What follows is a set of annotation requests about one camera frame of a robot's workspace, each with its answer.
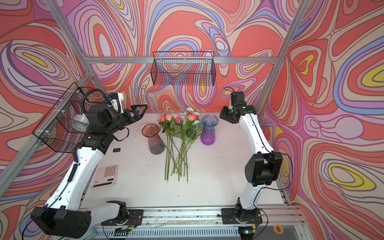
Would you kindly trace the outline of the magenta pink rose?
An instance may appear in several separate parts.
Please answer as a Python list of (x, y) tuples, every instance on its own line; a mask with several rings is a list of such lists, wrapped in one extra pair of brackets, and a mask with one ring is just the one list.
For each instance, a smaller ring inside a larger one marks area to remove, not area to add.
[(176, 117), (175, 119), (175, 137), (179, 138), (181, 140), (181, 144), (178, 150), (178, 157), (177, 157), (177, 172), (178, 172), (178, 181), (180, 181), (180, 178), (182, 177), (182, 171), (183, 171), (183, 147), (184, 147), (184, 139), (183, 139), (183, 119), (182, 117)]

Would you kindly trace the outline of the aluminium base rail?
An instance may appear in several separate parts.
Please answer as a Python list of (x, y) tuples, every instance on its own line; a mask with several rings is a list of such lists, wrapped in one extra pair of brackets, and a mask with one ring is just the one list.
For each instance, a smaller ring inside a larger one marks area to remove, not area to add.
[(143, 221), (127, 226), (91, 228), (92, 240), (312, 240), (297, 207), (261, 206), (263, 223), (225, 225), (223, 206), (144, 208)]

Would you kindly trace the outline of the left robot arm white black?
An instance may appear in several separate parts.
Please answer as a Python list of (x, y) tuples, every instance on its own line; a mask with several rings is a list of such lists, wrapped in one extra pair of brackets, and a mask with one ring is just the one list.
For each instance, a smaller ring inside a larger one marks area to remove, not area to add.
[(81, 198), (100, 160), (106, 154), (114, 134), (141, 120), (147, 105), (132, 105), (131, 109), (114, 109), (111, 103), (85, 107), (83, 114), (89, 126), (83, 138), (74, 145), (74, 162), (55, 193), (43, 207), (31, 213), (32, 222), (46, 235), (79, 239), (90, 227), (105, 221), (125, 223), (129, 219), (126, 203), (108, 201), (92, 210), (80, 211)]

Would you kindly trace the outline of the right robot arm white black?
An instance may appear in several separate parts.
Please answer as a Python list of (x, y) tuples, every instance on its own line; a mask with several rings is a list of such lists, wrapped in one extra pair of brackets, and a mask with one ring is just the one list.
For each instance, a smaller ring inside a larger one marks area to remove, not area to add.
[(282, 154), (268, 143), (252, 106), (224, 106), (220, 118), (239, 124), (251, 147), (251, 158), (245, 165), (246, 188), (238, 198), (233, 218), (240, 224), (262, 222), (258, 202), (263, 192), (277, 180), (283, 162)]

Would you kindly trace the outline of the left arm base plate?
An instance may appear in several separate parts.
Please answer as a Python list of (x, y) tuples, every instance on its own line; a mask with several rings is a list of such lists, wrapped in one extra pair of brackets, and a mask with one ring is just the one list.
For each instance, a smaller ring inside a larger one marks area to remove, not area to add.
[(101, 223), (102, 226), (127, 226), (137, 227), (142, 224), (144, 210), (142, 209), (128, 209), (126, 214), (118, 215), (112, 220), (107, 220)]

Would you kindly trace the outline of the salmon pink rose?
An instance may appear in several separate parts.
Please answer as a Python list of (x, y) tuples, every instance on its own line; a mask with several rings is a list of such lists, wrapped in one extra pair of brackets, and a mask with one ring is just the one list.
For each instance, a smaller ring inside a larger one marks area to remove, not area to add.
[(159, 125), (162, 127), (162, 133), (166, 136), (166, 163), (165, 163), (165, 181), (169, 181), (169, 170), (170, 170), (170, 161), (171, 153), (169, 146), (169, 135), (168, 135), (168, 119), (167, 114), (161, 114), (158, 119)]

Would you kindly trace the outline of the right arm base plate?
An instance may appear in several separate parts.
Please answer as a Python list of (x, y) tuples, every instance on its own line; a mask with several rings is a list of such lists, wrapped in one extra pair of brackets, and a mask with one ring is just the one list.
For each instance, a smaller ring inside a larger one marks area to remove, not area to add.
[(225, 225), (246, 225), (253, 224), (258, 226), (263, 223), (260, 209), (255, 208), (253, 210), (244, 210), (236, 208), (222, 208), (218, 217), (222, 219)]

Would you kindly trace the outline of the pink calculator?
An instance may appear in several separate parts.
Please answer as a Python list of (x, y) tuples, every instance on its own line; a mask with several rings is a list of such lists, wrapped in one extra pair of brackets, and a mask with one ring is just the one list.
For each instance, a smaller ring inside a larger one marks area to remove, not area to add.
[(117, 181), (118, 170), (118, 165), (97, 168), (91, 181), (91, 189), (113, 186)]

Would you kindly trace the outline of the blue purple glass vase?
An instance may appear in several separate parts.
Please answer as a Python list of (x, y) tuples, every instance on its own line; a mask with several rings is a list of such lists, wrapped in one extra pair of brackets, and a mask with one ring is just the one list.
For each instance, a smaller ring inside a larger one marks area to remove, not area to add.
[(202, 123), (201, 142), (206, 146), (213, 145), (216, 141), (216, 126), (219, 123), (219, 119), (215, 115), (205, 115), (202, 118)]

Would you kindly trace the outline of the silver tape roll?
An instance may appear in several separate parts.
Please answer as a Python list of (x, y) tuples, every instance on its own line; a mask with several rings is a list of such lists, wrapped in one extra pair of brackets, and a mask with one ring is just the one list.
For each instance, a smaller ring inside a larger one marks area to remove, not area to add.
[(82, 114), (76, 114), (72, 117), (72, 120), (74, 121), (77, 121), (77, 122), (80, 122), (82, 124), (85, 124), (85, 125), (88, 125), (89, 124), (89, 120), (88, 118), (86, 117), (86, 115)]

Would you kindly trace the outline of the light pink rose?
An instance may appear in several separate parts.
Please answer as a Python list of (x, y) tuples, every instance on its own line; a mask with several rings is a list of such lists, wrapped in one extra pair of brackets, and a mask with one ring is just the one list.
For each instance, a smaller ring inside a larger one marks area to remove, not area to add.
[(167, 114), (168, 119), (168, 135), (169, 135), (169, 146), (170, 146), (170, 153), (171, 153), (171, 161), (170, 161), (170, 170), (169, 170), (169, 178), (172, 175), (178, 175), (177, 170), (177, 157), (178, 157), (178, 150), (179, 147), (177, 147), (175, 142), (175, 124), (176, 124), (176, 115)]

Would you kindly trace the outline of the red grey glass vase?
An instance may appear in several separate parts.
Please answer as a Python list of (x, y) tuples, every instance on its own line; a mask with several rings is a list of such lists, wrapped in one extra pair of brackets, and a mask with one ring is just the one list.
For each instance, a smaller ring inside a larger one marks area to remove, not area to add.
[(166, 148), (159, 132), (160, 127), (156, 124), (147, 124), (142, 129), (142, 135), (147, 138), (149, 150), (153, 155), (161, 154)]

